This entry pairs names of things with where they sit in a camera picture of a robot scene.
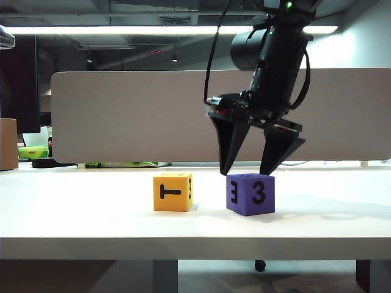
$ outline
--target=desk divider panel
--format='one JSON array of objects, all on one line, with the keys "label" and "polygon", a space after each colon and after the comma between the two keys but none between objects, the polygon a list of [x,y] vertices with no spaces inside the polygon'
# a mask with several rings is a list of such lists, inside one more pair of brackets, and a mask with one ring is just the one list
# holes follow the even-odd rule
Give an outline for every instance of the desk divider panel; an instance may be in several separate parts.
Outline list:
[{"label": "desk divider panel", "polygon": [[[300,70],[291,100],[296,99]],[[286,118],[306,143],[289,160],[391,157],[391,70],[313,69],[303,104]],[[252,72],[212,71],[209,96],[248,88]],[[53,155],[59,162],[218,161],[203,104],[204,71],[61,72],[51,81]],[[251,128],[238,161],[259,161]]]}]

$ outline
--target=purple cube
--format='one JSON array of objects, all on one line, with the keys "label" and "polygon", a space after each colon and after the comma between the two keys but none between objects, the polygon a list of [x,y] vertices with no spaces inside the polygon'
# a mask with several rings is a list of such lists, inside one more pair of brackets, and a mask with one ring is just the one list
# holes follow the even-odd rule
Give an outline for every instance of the purple cube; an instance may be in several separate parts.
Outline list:
[{"label": "purple cube", "polygon": [[274,212],[274,177],[262,174],[227,175],[227,209],[241,215]]}]

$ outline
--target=fluorescent light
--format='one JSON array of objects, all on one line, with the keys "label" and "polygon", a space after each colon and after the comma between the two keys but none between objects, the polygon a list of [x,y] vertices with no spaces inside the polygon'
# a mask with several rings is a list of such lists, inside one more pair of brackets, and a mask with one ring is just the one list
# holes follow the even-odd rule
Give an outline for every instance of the fluorescent light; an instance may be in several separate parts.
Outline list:
[{"label": "fluorescent light", "polygon": [[[213,35],[216,26],[20,26],[7,27],[14,35]],[[336,26],[307,26],[310,34],[331,34]],[[240,34],[252,30],[252,26],[222,26],[220,34]]]},{"label": "fluorescent light", "polygon": [[307,34],[332,34],[338,26],[306,26],[303,31]]}]

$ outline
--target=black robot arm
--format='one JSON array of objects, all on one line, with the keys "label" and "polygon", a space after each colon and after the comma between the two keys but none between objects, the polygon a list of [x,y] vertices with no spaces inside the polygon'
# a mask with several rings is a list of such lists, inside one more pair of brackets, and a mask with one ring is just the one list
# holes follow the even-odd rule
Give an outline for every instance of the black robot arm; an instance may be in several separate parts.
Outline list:
[{"label": "black robot arm", "polygon": [[[269,175],[305,140],[299,137],[302,126],[284,120],[289,110],[297,108],[309,89],[310,64],[306,52],[312,35],[303,32],[314,19],[323,0],[280,1],[278,9],[256,5],[273,16],[253,20],[253,31],[237,35],[231,45],[231,57],[241,70],[254,70],[247,90],[207,99],[212,107],[208,116],[217,131],[220,172],[226,175],[247,135],[250,126],[264,129],[266,139],[260,173]],[[302,58],[306,56],[305,82],[297,99],[291,103]]]}]

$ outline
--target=computer monitor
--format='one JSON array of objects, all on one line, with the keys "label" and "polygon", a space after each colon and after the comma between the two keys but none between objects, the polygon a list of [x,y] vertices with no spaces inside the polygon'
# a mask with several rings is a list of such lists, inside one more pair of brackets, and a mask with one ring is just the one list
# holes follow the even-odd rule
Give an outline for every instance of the computer monitor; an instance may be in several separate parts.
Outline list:
[{"label": "computer monitor", "polygon": [[16,119],[18,133],[40,132],[37,37],[19,35],[15,47],[0,51],[0,110]]}]

